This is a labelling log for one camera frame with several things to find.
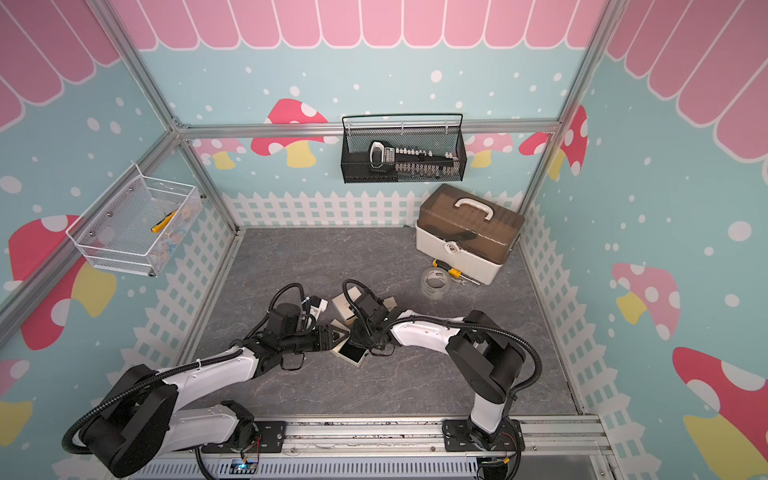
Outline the clear tape roll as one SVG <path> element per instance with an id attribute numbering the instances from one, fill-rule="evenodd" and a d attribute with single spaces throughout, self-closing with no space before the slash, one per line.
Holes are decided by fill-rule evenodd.
<path id="1" fill-rule="evenodd" d="M 439 267 L 431 267 L 422 272 L 420 291 L 428 299 L 441 300 L 451 287 L 450 275 Z"/>

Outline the small green circuit board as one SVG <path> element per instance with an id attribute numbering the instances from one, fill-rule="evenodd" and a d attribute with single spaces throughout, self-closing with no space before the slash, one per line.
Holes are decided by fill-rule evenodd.
<path id="1" fill-rule="evenodd" d="M 230 464 L 229 473 L 231 475 L 255 475 L 258 468 L 259 462 L 257 460 L 233 460 Z"/>

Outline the brown lid white toolbox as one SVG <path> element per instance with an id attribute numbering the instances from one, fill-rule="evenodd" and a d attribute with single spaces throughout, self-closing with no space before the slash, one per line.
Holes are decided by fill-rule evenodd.
<path id="1" fill-rule="evenodd" d="M 495 280 L 525 217 L 454 186 L 439 186 L 421 205 L 416 247 L 483 285 Z"/>

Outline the cream tan-drawer jewelry box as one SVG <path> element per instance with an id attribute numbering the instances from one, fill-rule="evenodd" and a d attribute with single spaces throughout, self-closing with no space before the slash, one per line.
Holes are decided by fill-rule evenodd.
<path id="1" fill-rule="evenodd" d="M 383 305 L 387 308 L 389 312 L 391 312 L 397 307 L 397 303 L 394 297 L 385 298 L 383 300 Z"/>

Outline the black mounting plate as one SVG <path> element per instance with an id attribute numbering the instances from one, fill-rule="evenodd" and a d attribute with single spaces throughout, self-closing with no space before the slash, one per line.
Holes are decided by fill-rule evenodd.
<path id="1" fill-rule="evenodd" d="M 507 452 L 525 450 L 521 424 L 517 420 L 503 418 L 497 430 L 489 434 L 469 419 L 444 420 L 442 422 L 444 448 L 447 452 Z"/>
<path id="2" fill-rule="evenodd" d="M 203 453 L 280 453 L 286 437 L 285 421 L 241 420 L 233 434 L 223 443 L 211 443 L 202 447 Z"/>

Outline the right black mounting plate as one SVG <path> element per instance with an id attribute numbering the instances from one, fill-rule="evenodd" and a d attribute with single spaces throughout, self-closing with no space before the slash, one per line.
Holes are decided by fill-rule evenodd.
<path id="1" fill-rule="evenodd" d="M 503 418 L 497 430 L 489 434 L 469 419 L 444 420 L 442 422 L 444 448 L 447 452 L 507 452 L 525 450 L 521 424 L 517 420 Z"/>

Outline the black socket bit set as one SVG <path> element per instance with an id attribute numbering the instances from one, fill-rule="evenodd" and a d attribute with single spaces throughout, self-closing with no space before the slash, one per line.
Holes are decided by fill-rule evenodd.
<path id="1" fill-rule="evenodd" d="M 368 168 L 395 180 L 437 179 L 455 181 L 461 178 L 462 163 L 452 152 L 438 155 L 431 150 L 393 147 L 373 141 L 368 150 Z"/>

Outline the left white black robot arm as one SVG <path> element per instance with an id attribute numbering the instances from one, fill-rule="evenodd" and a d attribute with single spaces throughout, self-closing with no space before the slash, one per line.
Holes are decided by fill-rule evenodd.
<path id="1" fill-rule="evenodd" d="M 116 477 L 127 477 L 156 456 L 191 449 L 197 456 L 206 445 L 222 446 L 240 455 L 263 444 L 254 415 L 234 400 L 212 407 L 191 403 L 227 386 L 285 370 L 285 359 L 331 351 L 349 332 L 317 320 L 326 303 L 308 296 L 299 283 L 299 301 L 271 299 L 264 317 L 224 352 L 184 365 L 154 370 L 144 364 L 128 369 L 101 402 L 63 434 L 62 449 L 72 455 L 93 455 Z"/>

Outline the yellow black utility knife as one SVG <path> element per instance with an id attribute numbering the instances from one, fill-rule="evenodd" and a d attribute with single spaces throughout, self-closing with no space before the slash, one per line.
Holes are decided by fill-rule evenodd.
<path id="1" fill-rule="evenodd" d="M 155 224 L 155 225 L 154 225 L 154 226 L 151 228 L 151 231 L 152 231 L 154 234 L 160 234 L 160 233 L 161 233 L 161 232 L 162 232 L 162 231 L 163 231 L 163 230 L 166 228 L 166 226 L 167 226 L 167 225 L 170 223 L 170 221 L 171 221 L 171 220 L 174 218 L 174 216 L 176 215 L 176 213 L 177 213 L 177 211 L 176 211 L 176 210 L 174 210 L 174 211 L 172 211 L 172 212 L 168 213 L 167 215 L 165 215 L 165 216 L 164 216 L 164 217 L 163 217 L 163 218 L 162 218 L 162 219 L 161 219 L 159 222 L 157 222 L 157 223 L 156 223 L 156 224 Z"/>

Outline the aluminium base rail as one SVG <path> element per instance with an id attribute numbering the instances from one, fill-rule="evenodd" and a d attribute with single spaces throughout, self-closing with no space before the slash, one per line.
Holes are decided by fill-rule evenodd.
<path id="1" fill-rule="evenodd" d="M 447 452 L 439 416 L 290 417 L 280 453 L 173 452 L 138 479 L 493 479 L 492 453 Z M 519 479 L 620 479 L 622 473 L 595 416 L 521 416 L 525 450 L 509 464 Z M 231 475 L 233 460 L 257 460 L 255 475 Z"/>

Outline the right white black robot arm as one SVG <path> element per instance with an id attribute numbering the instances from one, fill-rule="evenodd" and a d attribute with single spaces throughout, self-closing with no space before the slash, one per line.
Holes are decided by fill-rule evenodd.
<path id="1" fill-rule="evenodd" d="M 342 282 L 342 296 L 355 321 L 350 341 L 376 355 L 402 347 L 447 355 L 474 392 L 468 420 L 458 435 L 479 450 L 520 449 L 509 431 L 508 417 L 517 394 L 533 386 L 543 365 L 533 345 L 472 310 L 464 317 L 442 318 L 399 307 L 388 308 L 381 297 L 355 279 Z"/>

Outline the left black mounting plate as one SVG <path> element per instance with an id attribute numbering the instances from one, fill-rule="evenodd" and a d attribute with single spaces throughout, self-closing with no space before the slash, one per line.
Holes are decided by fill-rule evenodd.
<path id="1" fill-rule="evenodd" d="M 280 453 L 286 437 L 285 421 L 241 420 L 233 434 L 223 443 L 211 443 L 202 447 L 203 453 Z"/>

